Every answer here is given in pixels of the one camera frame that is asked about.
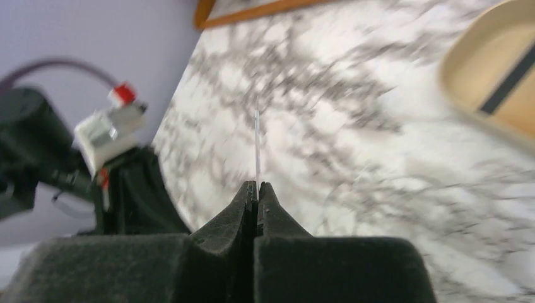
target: thin wire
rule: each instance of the thin wire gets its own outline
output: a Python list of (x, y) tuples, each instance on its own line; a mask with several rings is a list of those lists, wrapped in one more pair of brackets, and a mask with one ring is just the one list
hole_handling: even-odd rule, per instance
[(89, 219), (93, 216), (93, 212), (88, 212), (88, 211), (78, 211), (78, 210), (74, 210), (74, 208), (68, 206), (67, 204), (65, 203), (58, 203), (58, 198), (64, 193), (64, 191), (59, 191), (57, 192), (55, 195), (52, 196), (52, 199), (50, 200), (50, 202), (52, 202), (52, 205), (54, 205), (54, 207), (61, 211), (62, 213), (64, 213), (65, 215), (71, 217), (71, 218), (75, 218), (75, 219)]

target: wooden picture frame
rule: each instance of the wooden picture frame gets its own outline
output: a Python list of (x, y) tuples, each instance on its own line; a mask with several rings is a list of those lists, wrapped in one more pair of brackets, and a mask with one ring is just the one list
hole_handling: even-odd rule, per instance
[(195, 12), (193, 24), (196, 28), (204, 30), (205, 28), (218, 27), (238, 21), (250, 20), (266, 15), (272, 15), (283, 11), (308, 6), (312, 4), (329, 2), (332, 0), (274, 0), (267, 4), (245, 8), (241, 11), (231, 12), (227, 15), (220, 15), (210, 18), (210, 14), (217, 0), (199, 0), (197, 11)]

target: black foam pad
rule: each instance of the black foam pad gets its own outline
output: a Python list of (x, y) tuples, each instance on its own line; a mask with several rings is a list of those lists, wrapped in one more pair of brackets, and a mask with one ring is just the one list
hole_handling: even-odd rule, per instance
[(176, 302), (184, 235), (73, 237), (24, 260), (1, 303)]
[(254, 302), (435, 303), (423, 260), (394, 238), (272, 238), (254, 246)]

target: wooden tray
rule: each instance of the wooden tray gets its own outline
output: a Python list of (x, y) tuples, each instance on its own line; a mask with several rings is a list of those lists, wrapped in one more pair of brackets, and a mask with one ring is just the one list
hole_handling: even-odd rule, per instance
[(535, 150), (535, 0), (483, 13), (448, 51), (438, 82), (454, 106)]

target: marble countertop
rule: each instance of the marble countertop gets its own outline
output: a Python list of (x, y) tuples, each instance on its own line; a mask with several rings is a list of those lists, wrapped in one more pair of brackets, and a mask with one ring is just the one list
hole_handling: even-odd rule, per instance
[(206, 30), (156, 135), (194, 229), (255, 176), (309, 232), (393, 235), (439, 302), (534, 302), (535, 160), (460, 114), (437, 62), (484, 0), (321, 4)]

